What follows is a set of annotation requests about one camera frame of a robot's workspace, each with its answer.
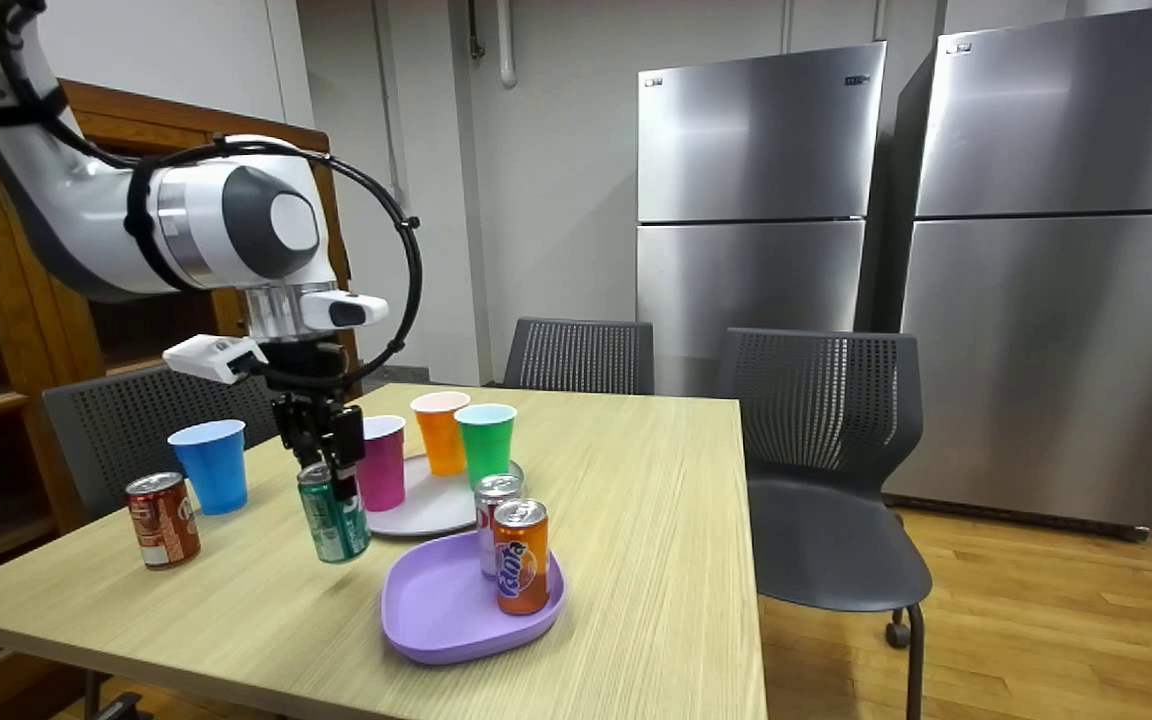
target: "stainless steel refrigerator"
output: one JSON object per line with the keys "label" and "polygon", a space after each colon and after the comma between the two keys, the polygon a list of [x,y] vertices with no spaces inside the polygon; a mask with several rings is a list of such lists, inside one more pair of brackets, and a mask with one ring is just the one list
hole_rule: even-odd
{"label": "stainless steel refrigerator", "polygon": [[852,330],[886,43],[640,73],[640,319],[655,392],[724,331]]}
{"label": "stainless steel refrigerator", "polygon": [[898,128],[924,444],[889,490],[1152,532],[1152,13],[945,36]]}

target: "yellow cup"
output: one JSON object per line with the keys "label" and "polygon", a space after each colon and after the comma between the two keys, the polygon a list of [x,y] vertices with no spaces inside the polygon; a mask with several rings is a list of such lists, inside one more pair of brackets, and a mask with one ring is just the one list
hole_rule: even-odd
{"label": "yellow cup", "polygon": [[428,475],[440,475],[440,481],[463,475],[463,444],[460,444],[460,423],[455,423],[455,413],[463,405],[469,405],[469,392],[424,392],[413,402],[413,413],[424,435]]}

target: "table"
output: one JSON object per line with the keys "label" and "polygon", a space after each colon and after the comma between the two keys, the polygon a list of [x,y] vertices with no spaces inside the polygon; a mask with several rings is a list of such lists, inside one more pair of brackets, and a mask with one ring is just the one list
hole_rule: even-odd
{"label": "table", "polygon": [[[363,413],[410,417],[421,392]],[[320,563],[273,439],[247,454],[252,505],[202,516],[192,563],[139,569],[124,513],[0,563],[0,647],[285,717],[764,717],[738,405],[472,395],[520,407],[518,461],[551,509],[568,605],[543,640],[460,669],[395,655],[375,613],[413,546]]]}

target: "purple plate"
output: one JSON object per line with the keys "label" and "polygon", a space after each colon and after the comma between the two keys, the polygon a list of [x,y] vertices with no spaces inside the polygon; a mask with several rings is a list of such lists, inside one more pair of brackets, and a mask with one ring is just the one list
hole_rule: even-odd
{"label": "purple plate", "polygon": [[463,664],[511,651],[543,636],[565,608],[565,569],[550,555],[550,605],[538,615],[504,615],[481,569],[481,536],[428,540],[384,578],[384,640],[415,664]]}

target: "wooden floor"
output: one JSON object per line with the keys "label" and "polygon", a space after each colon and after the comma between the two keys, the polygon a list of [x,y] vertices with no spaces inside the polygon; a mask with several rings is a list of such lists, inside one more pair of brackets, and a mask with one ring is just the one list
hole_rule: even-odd
{"label": "wooden floor", "polygon": [[[905,513],[936,590],[924,717],[1152,720],[1152,540]],[[886,615],[762,605],[770,708],[788,720],[905,711]],[[143,689],[166,720],[260,717]]]}

